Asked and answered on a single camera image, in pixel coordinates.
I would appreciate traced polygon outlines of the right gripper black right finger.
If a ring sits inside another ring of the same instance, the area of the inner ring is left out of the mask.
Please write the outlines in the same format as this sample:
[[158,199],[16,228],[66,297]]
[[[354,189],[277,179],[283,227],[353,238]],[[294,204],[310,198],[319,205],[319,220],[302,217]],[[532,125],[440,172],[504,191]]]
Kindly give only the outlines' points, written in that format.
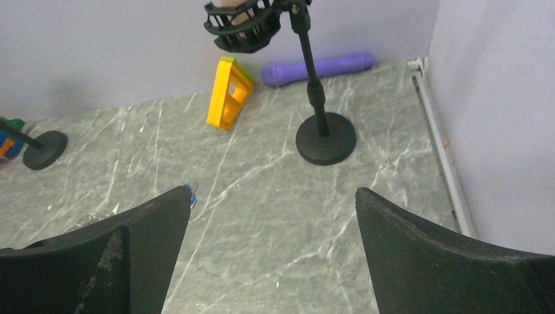
[[554,257],[486,243],[369,188],[355,208],[380,313],[553,313]]

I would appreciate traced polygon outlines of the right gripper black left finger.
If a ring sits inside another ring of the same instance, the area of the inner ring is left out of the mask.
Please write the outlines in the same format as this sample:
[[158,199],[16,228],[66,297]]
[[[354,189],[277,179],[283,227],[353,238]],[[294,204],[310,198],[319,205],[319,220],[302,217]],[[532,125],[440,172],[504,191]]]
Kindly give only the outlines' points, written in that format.
[[160,313],[190,218],[178,186],[133,209],[1,250],[2,313]]

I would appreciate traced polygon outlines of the key with blue tag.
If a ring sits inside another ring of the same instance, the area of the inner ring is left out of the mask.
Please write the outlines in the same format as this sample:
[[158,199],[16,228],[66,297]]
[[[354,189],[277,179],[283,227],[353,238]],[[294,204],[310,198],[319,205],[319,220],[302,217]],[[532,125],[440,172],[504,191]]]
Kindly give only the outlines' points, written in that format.
[[194,209],[197,203],[196,189],[198,187],[198,184],[197,183],[184,184],[183,186],[187,188],[190,192],[190,209]]

